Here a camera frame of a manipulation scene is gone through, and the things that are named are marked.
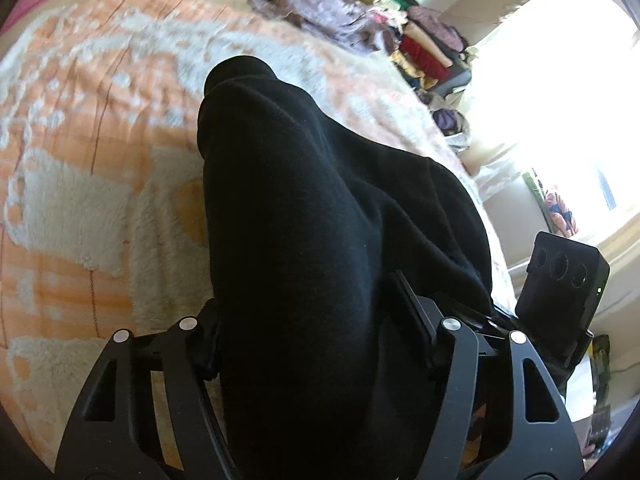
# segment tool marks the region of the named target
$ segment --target silver bolt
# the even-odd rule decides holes
[[[514,343],[517,343],[519,345],[527,342],[527,336],[525,336],[520,330],[514,330],[509,334],[509,336]]]
[[[180,320],[180,328],[183,330],[193,330],[194,328],[196,328],[197,324],[198,320],[194,317],[185,317],[184,319]]]
[[[452,332],[455,332],[456,330],[460,330],[460,327],[462,325],[460,325],[460,322],[456,318],[446,317],[445,319],[442,320],[442,326],[447,330],[451,330]]]
[[[113,334],[113,340],[116,343],[124,343],[127,339],[129,339],[129,330],[122,329]]]

